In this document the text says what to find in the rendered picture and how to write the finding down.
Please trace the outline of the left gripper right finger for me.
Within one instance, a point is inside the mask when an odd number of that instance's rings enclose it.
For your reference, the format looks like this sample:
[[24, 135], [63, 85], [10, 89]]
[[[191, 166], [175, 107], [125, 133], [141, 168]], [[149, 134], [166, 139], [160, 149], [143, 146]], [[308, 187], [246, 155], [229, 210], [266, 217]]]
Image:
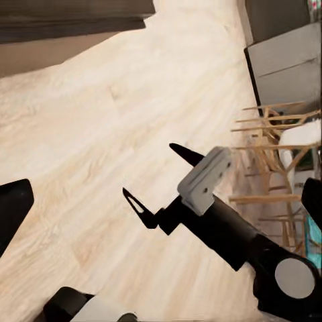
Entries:
[[302, 206], [305, 207], [322, 231], [322, 181], [315, 178], [306, 178], [301, 199]]

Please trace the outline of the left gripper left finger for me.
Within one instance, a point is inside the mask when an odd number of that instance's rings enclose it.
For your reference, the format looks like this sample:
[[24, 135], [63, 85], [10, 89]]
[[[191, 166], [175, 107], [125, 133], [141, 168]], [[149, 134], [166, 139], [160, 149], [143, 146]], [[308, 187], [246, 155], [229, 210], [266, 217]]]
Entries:
[[0, 257], [33, 204], [34, 194], [27, 178], [0, 186]]

